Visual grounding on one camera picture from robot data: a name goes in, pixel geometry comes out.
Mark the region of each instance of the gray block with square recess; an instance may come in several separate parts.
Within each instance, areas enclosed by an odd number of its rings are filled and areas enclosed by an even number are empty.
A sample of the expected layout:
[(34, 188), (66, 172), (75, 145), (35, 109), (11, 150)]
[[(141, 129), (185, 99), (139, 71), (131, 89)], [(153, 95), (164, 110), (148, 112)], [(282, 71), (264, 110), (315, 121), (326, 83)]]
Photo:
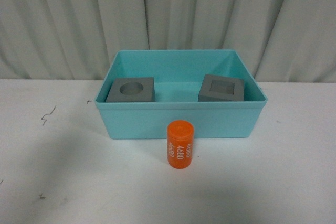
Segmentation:
[(106, 102), (155, 102), (154, 78), (116, 78)]
[(199, 102), (243, 101), (244, 80), (206, 74), (198, 94)]

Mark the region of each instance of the circular hole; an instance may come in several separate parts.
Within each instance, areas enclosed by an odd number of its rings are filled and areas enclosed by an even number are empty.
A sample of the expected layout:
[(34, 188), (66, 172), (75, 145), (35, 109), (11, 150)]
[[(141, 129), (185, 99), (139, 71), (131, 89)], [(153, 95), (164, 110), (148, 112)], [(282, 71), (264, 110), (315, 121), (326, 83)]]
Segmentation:
[(138, 94), (143, 90), (143, 85), (139, 82), (128, 82), (120, 87), (119, 91), (122, 94), (133, 95)]

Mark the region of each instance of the orange cylinder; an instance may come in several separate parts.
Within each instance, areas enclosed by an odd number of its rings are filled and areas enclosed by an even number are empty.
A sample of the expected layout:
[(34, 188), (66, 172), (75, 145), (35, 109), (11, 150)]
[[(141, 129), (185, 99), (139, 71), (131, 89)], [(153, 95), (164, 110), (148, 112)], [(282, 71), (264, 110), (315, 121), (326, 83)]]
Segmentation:
[(193, 156), (194, 126), (187, 121), (177, 120), (167, 127), (168, 163), (176, 169), (190, 165)]

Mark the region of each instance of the curtain fold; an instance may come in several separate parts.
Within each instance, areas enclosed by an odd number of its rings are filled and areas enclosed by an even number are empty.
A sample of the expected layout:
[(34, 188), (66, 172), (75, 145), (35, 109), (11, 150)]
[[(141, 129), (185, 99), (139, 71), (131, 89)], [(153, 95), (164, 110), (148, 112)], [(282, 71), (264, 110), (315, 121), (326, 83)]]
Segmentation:
[(258, 81), (336, 82), (336, 0), (0, 0), (0, 78), (102, 79), (122, 49), (235, 49)]

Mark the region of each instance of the white tabletop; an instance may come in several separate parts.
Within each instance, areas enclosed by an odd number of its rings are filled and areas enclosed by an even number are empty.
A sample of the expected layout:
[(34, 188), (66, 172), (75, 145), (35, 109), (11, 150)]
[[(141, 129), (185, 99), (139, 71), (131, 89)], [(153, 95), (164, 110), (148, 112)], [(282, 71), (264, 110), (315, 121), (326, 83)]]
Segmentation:
[(260, 83), (251, 136), (178, 170), (166, 140), (108, 137), (101, 83), (0, 80), (0, 223), (336, 223), (336, 84)]

